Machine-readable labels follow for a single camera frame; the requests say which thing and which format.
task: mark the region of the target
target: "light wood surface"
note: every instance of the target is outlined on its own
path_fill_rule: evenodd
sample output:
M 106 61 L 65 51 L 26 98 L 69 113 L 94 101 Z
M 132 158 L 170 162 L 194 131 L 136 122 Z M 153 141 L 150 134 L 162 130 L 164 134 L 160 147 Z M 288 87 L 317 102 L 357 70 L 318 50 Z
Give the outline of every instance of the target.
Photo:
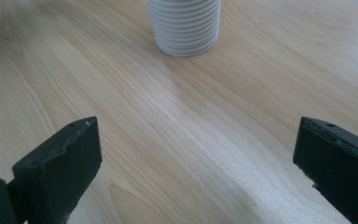
M 69 223 L 349 223 L 292 163 L 302 116 L 358 134 L 358 1 L 225 0 L 206 53 L 158 50 L 145 0 L 0 0 L 0 177 L 97 116 Z

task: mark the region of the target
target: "wooden table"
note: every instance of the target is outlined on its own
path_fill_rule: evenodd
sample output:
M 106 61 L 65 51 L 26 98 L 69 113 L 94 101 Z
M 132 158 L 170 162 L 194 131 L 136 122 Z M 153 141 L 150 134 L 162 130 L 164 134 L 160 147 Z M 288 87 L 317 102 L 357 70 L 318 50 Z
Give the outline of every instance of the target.
M 206 53 L 155 45 L 145 0 L 0 0 L 0 177 L 97 116 L 69 223 L 349 223 L 293 163 L 302 116 L 358 135 L 358 1 L 224 0 Z

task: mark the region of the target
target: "ribbed white cup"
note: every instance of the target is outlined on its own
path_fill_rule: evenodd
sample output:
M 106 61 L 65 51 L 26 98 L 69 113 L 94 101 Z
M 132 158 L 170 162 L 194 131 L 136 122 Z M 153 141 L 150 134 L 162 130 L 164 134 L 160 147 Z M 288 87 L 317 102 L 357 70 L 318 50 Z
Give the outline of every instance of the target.
M 173 56 L 201 54 L 219 36 L 221 0 L 147 0 L 157 46 Z

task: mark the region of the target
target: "stacked white cups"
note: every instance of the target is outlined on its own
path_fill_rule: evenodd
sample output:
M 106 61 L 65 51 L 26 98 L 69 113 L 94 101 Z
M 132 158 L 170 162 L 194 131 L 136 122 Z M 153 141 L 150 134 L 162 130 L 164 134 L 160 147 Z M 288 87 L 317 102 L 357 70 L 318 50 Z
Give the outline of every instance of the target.
M 217 41 L 221 0 L 147 0 L 156 44 L 173 56 L 189 57 Z

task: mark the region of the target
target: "white cup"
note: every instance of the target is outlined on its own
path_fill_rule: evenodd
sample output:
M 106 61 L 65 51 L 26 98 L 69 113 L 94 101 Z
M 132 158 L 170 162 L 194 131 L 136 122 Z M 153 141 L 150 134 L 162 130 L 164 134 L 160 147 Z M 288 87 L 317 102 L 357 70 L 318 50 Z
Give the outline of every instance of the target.
M 179 57 L 201 54 L 219 36 L 221 0 L 147 0 L 157 46 Z

